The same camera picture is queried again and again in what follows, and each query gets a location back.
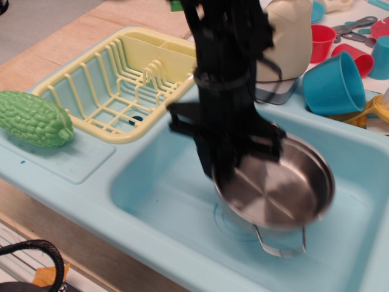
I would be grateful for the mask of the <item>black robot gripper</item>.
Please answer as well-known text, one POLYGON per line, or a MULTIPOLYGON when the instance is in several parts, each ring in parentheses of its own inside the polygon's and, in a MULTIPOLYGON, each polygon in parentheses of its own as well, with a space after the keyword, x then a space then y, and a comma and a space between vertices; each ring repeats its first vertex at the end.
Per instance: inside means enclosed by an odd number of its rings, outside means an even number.
POLYGON ((286 133, 260 116, 255 108, 256 70, 228 82, 196 71, 198 102, 172 103, 171 130, 194 139, 203 172, 214 178, 221 193, 232 181, 246 154, 279 160, 286 133))

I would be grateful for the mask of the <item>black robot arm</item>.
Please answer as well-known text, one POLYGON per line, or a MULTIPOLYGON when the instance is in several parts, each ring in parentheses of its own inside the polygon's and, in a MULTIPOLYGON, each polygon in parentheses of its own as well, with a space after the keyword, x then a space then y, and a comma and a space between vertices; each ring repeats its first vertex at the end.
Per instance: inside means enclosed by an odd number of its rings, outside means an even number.
POLYGON ((286 133, 255 108, 256 66, 272 47, 273 29, 258 1, 182 1, 196 46, 199 100, 169 105, 170 128, 191 136, 204 173, 216 187, 242 158, 277 161, 286 133))

